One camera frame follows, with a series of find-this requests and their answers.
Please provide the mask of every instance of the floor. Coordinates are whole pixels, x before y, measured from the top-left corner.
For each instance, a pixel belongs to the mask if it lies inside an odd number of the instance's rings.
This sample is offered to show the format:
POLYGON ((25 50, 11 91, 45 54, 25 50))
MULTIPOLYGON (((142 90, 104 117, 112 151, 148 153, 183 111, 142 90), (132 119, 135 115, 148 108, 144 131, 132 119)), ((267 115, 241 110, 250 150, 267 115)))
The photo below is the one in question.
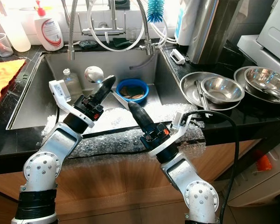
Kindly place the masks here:
MULTIPOLYGON (((183 224, 188 212, 184 202, 61 221, 59 224, 183 224)), ((224 224, 278 224, 277 206, 257 208, 226 207, 224 224)))

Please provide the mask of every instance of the faucet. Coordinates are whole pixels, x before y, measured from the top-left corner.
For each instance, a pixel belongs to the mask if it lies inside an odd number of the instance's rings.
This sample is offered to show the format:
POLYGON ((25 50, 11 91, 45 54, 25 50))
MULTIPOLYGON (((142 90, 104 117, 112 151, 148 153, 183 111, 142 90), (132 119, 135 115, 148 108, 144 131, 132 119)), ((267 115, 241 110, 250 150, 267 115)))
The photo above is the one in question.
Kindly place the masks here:
MULTIPOLYGON (((109 0, 110 1, 110 7, 111 7, 111 21, 112 21, 112 28, 107 27, 104 25, 103 27, 100 28, 94 28, 94 31, 98 35, 106 35, 107 33, 111 33, 110 35, 120 35, 124 34, 125 30, 122 28, 117 27, 116 23, 116 14, 115 14, 115 0, 109 0)), ((72 8, 71 8, 71 13, 69 15, 69 12, 67 10, 65 0, 61 0, 62 6, 64 9, 64 15, 66 22, 70 28, 70 34, 69 34, 69 46, 68 46, 68 59, 69 60, 74 60, 75 59, 75 51, 74 51, 74 45, 73 45, 73 36, 74 36, 74 22, 75 22, 75 15, 76 15, 76 8, 77 8, 77 0, 73 0, 72 3, 72 8)), ((141 11, 141 16, 143 20, 143 25, 144 25, 144 46, 140 45, 141 50, 145 50, 147 55, 154 55, 155 49, 156 49, 156 44, 151 43, 151 39, 149 38, 149 33, 148 33, 148 25, 147 25, 147 18, 145 14, 144 7, 142 5, 141 0, 137 0, 137 3, 139 5, 140 11, 141 11)), ((86 0, 86 6, 87 9, 89 8, 89 0, 86 0)), ((83 35, 91 35, 90 29, 83 29, 82 30, 83 35)))

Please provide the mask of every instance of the orange cloth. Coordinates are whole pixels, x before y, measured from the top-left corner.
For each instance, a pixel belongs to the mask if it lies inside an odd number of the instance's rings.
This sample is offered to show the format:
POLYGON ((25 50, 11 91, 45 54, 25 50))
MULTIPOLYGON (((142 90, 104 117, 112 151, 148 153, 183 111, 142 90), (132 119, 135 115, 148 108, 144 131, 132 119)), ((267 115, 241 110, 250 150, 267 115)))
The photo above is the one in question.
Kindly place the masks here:
POLYGON ((9 81, 13 79, 24 63, 24 59, 10 62, 0 62, 0 92, 8 85, 9 81))

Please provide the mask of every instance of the black countertop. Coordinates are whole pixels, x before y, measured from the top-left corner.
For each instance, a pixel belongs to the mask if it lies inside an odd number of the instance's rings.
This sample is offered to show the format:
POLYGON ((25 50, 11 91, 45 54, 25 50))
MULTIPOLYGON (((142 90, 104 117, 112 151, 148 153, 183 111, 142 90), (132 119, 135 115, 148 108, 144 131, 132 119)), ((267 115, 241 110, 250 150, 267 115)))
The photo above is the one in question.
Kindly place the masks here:
MULTIPOLYGON (((168 57, 173 47, 167 47, 165 54, 168 57)), ((57 53, 66 52, 66 48, 57 53)), ((41 127, 24 128, 16 130, 5 130, 7 123, 23 93, 28 77, 31 75, 37 59, 45 52, 42 46, 32 46, 28 52, 15 54, 8 58, 1 58, 0 62, 26 58, 26 64, 18 76, 10 82, 10 85, 1 93, 0 98, 0 173, 17 172, 30 155, 40 147, 42 141, 41 127)), ((171 66, 179 80, 186 74, 195 71, 214 72, 219 75, 233 79, 233 73, 240 67, 254 65, 247 60, 242 53, 229 42, 226 43, 219 62, 214 66, 195 66, 190 63, 176 65, 171 61, 171 66)), ((240 140, 263 139, 252 150, 249 151, 239 163, 239 171, 252 164, 261 155, 280 143, 280 105, 267 103, 256 99, 249 94, 241 103, 231 110, 224 112, 230 116, 238 125, 240 140)), ((233 142, 233 131, 227 121, 215 117, 204 119, 205 135, 207 145, 233 142)), ((227 178, 229 170, 221 178, 227 178)))

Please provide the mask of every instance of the stainless steel sink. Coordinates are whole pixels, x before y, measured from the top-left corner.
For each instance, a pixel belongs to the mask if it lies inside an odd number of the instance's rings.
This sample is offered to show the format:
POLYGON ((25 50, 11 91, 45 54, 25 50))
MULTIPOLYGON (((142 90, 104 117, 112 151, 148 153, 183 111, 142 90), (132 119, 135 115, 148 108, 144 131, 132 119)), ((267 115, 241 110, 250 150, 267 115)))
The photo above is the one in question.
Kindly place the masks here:
MULTIPOLYGON (((68 61, 66 53, 44 54, 39 58, 31 74, 7 129, 44 126, 47 117, 56 114, 57 107, 48 82, 62 79, 63 70, 66 68, 78 74, 83 94, 88 95, 91 83, 84 78, 84 70, 93 65, 100 67, 105 77, 115 75, 114 89, 126 78, 139 78, 146 82, 149 86, 149 95, 141 103, 143 107, 148 104, 187 103, 162 51, 158 51, 153 58, 139 49, 126 52, 76 52, 74 61, 68 61)), ((105 110, 123 108, 112 94, 107 96, 102 105, 105 110)))

